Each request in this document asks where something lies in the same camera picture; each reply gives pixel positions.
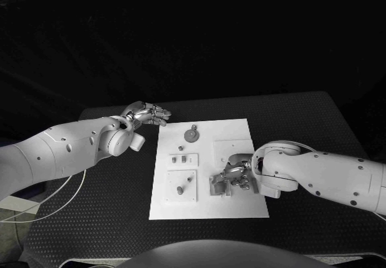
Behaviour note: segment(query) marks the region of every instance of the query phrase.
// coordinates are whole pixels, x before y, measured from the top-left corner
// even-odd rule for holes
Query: textured mat
[[[367,158],[326,92],[159,103],[170,123],[248,118],[255,149],[269,141],[298,141],[317,150]],[[81,119],[112,116],[124,106],[87,109]],[[301,254],[375,252],[386,255],[386,222],[370,212],[314,197],[300,187],[267,198],[269,219],[150,221],[159,129],[138,129],[147,142],[88,169],[68,207],[32,225],[26,241],[32,268],[71,259],[134,257],[166,244],[199,239],[261,243]],[[82,174],[39,209],[48,215],[71,198]],[[53,192],[65,179],[50,186]]]

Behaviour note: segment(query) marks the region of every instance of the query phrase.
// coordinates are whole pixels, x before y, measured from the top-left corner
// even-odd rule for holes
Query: black mat
[[[171,123],[248,118],[255,149],[269,141],[292,140],[320,151],[367,158],[326,92],[159,105],[171,110]],[[117,115],[124,108],[87,109],[81,119]],[[32,267],[56,267],[71,258],[134,257],[166,244],[199,239],[262,243],[301,254],[386,255],[386,222],[370,212],[314,197],[303,187],[282,192],[280,199],[267,198],[269,219],[150,221],[159,129],[143,126],[138,134],[147,139],[141,151],[128,150],[88,169],[85,185],[72,203],[33,224],[26,242]],[[38,217],[68,201],[81,178],[78,174],[52,201],[40,206]],[[50,192],[63,181],[55,181]]]

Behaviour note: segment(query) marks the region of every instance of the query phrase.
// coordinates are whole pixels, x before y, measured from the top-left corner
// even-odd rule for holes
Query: white board
[[[189,143],[184,132],[192,125],[197,126],[199,140]],[[254,153],[246,119],[170,123],[160,127],[153,197],[148,219],[207,219],[207,218],[268,218],[265,197],[252,190],[232,187],[231,197],[210,197],[209,177],[223,170],[215,164],[215,142],[249,140],[249,148],[243,153]],[[169,156],[197,154],[196,169],[196,202],[167,202],[164,184],[167,181]]]

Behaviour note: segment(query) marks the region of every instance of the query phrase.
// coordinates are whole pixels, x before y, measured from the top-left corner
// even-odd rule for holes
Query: black background
[[[383,161],[376,7],[0,3],[3,139],[75,121],[88,107],[324,90]]]

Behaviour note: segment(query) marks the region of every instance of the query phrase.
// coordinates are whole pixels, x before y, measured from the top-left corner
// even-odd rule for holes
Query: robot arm
[[[254,155],[229,157],[216,182],[255,179],[259,194],[280,198],[281,191],[297,190],[298,184],[316,196],[352,207],[386,214],[386,168],[370,160],[313,151],[287,141],[265,144]]]
[[[146,139],[134,130],[143,123],[166,126],[170,115],[161,107],[135,102],[121,116],[53,126],[0,147],[0,200],[35,183],[75,175],[128,147],[138,151]]]

